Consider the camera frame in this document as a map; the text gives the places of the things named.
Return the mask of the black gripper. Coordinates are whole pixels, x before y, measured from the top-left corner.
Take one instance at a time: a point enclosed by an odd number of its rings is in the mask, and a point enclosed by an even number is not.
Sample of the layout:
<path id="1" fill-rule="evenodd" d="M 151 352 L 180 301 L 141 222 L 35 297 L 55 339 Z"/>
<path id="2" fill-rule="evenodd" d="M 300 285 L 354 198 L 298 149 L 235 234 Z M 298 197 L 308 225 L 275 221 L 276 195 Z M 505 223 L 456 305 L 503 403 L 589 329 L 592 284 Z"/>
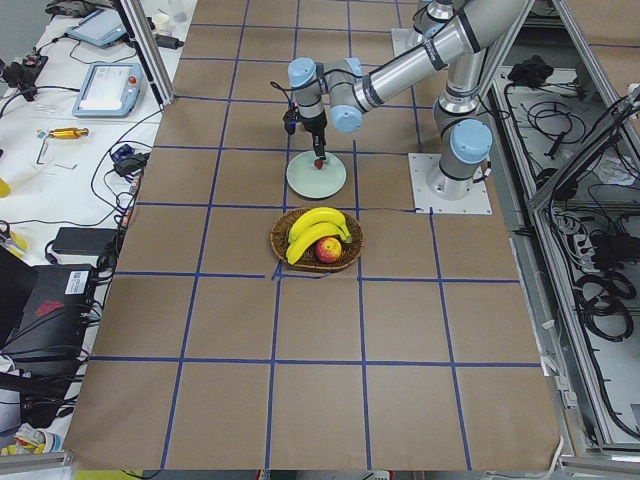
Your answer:
<path id="1" fill-rule="evenodd" d="M 315 150 L 316 157 L 325 160 L 325 129 L 327 127 L 327 118 L 325 113 L 321 113 L 313 118 L 300 117 L 303 128 L 312 136 L 312 146 Z"/>

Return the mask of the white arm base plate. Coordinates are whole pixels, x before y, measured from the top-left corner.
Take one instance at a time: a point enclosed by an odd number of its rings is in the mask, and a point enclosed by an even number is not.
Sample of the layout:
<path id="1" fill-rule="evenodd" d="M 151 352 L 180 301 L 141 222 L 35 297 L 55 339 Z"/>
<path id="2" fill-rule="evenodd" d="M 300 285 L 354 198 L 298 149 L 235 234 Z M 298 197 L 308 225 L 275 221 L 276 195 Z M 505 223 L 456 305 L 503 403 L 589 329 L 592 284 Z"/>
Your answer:
<path id="1" fill-rule="evenodd" d="M 440 157 L 440 154 L 408 155 L 416 212 L 491 215 L 491 203 L 481 166 L 477 166 L 471 179 L 453 180 L 441 171 Z"/>
<path id="2" fill-rule="evenodd" d="M 422 49 L 426 38 L 426 34 L 416 32 L 414 29 L 393 28 L 391 30 L 393 57 Z"/>

